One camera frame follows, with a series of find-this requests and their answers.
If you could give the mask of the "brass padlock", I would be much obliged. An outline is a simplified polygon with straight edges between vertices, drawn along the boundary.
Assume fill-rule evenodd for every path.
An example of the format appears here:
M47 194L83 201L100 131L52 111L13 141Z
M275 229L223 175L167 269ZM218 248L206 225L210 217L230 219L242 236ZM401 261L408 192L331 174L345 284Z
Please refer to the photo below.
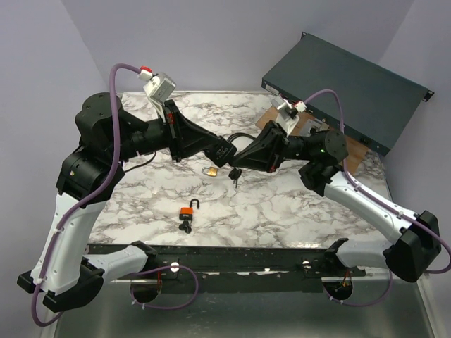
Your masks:
M218 174L218 168L210 166L202 168L202 174L209 177L216 177Z

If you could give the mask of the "black padlock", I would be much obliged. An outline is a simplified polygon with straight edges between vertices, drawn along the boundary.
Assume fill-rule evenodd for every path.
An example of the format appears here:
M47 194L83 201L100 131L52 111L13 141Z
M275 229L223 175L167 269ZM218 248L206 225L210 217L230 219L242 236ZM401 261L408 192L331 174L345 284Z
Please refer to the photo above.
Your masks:
M218 142L204 150L205 156L218 168L228 164L236 154L237 148L223 137Z

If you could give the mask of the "black padlock key bunch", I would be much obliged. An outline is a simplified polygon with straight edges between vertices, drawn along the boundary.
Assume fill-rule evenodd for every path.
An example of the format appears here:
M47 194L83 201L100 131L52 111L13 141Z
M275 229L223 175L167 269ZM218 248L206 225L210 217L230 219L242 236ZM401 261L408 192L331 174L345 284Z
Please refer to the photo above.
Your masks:
M238 180L240 179L241 175L242 170L240 168L233 168L228 174L228 177L233 181L235 189L237 189Z

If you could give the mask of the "orange padlock with keys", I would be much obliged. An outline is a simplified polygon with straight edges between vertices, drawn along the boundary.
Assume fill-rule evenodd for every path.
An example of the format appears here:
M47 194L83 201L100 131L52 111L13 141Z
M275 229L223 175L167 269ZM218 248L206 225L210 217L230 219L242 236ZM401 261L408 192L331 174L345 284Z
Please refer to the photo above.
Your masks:
M190 234L192 231L192 221L194 215L193 206L196 206L196 208L199 209L198 199L192 199L188 207L183 207L180 209L179 220L181 221L181 224L179 224L179 229L186 234Z

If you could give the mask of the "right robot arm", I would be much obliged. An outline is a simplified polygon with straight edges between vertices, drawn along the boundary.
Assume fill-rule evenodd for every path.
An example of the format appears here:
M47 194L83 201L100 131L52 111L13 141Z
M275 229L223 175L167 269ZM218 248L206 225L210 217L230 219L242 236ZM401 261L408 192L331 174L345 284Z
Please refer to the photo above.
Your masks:
M299 174L307 189L350 209L384 236L374 242L335 243L324 258L326 271L338 276L353 267L386 268L406 282L416 282L443 246L437 218L397 206L365 187L344 169L347 155L345 136L338 130L288 136L271 121L230 164L272 173L285 160L305 161Z

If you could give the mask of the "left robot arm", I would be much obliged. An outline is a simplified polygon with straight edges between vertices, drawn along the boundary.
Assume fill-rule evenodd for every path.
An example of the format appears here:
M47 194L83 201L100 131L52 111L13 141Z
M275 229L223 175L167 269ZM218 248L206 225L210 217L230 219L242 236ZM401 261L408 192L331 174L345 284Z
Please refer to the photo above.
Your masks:
M155 273L157 253L140 241L109 254L85 252L97 218L125 176L124 162L168 149L174 161L202 152L222 166L235 151L223 137L188 120L171 100L163 103L161 117L143 121L125 111L116 95L101 92L85 100L75 124L80 141L61 166L44 250L17 281L56 314L86 306L111 280Z

